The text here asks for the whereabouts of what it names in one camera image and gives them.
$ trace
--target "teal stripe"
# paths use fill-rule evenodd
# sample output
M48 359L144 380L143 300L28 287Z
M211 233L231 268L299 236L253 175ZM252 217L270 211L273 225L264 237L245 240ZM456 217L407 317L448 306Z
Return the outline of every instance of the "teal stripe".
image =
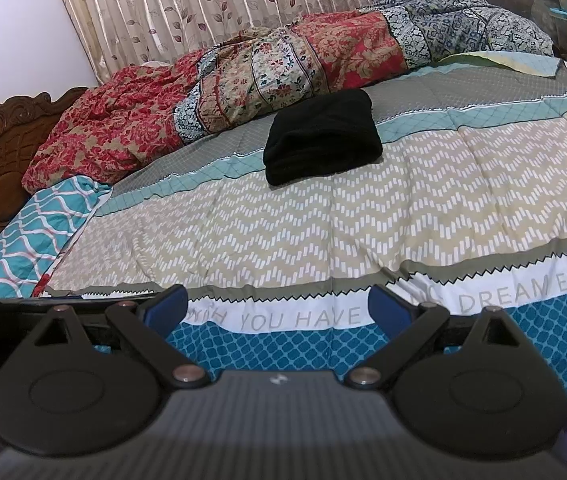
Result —
M407 112L377 124L377 131L381 142L387 143L426 130L458 130L461 126L491 128L522 121L556 119L566 112L567 96L546 97L520 103ZM205 182L220 180L224 177L239 178L255 171L263 171L262 156L263 150L248 155L232 155L215 160L192 173L171 175L150 186L111 198L99 209L96 216L106 216L123 211L152 196L165 197L180 191L195 189L199 184Z

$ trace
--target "gray ribbed device body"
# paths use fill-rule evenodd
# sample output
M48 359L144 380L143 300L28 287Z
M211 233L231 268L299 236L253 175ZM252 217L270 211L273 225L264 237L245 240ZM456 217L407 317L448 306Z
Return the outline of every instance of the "gray ribbed device body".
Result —
M498 463L439 452L411 436L380 394L350 390L331 372L227 371L202 390L174 393L146 430L114 449L68 459L0 454L0 480L123 479L567 480L567 469L545 452Z

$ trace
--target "gray fabric stripe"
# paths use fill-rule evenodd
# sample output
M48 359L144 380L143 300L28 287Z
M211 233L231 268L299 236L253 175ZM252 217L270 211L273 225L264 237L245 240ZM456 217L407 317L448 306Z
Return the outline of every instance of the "gray fabric stripe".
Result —
M458 264L445 267L427 266L419 262L405 260L401 263L398 270L390 270L384 267L379 272L361 276L359 278L333 278L323 282L301 283L298 285L257 288L252 285L245 285L240 288L219 288L217 286L203 286L188 290L191 300L198 300L206 296L215 300L240 301L251 298L256 301L268 300L290 300L291 298L308 298L325 296L327 294L345 294L369 288L372 285L385 285L394 283L398 279L407 280L412 274L425 274L435 282L445 285L454 283L457 280L473 278L476 275L483 275L486 272L492 273L495 270L511 270L512 268L527 267L543 261L549 256L567 255L567 238L555 238L549 243L540 247L535 247L529 251L512 254L489 254L480 258L464 260ZM118 290L120 292L143 292L151 290L160 292L163 290L154 282L120 283L117 286L90 286L78 291L54 290L46 288L52 296L68 296L81 294L103 294L108 295Z
M365 88L376 123L411 110L465 107L537 99L567 92L567 69L555 78L523 74L496 67L459 68L447 73L390 79ZM112 196L150 186L170 174L196 171L224 156L262 149L275 115L252 120L214 137L205 137L165 155L113 187Z

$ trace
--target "black circular disc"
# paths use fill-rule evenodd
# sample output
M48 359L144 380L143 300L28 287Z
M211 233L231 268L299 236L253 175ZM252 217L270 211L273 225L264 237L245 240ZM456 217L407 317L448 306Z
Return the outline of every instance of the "black circular disc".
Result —
M40 456L89 454L144 428L160 400L155 377L131 358L47 346L0 370L0 439Z
M561 383L541 359L486 346L408 368L392 392L397 414L426 443L468 458L506 460L548 447L567 416Z

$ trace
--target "black device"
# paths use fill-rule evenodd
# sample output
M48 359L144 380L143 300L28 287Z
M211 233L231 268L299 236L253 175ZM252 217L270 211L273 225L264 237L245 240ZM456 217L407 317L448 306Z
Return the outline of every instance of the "black device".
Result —
M0 363L1 480L567 480L551 452L567 395L498 307L456 317L373 286L390 342L343 382L211 381L165 339L186 290L143 299L0 302L0 340L27 332Z

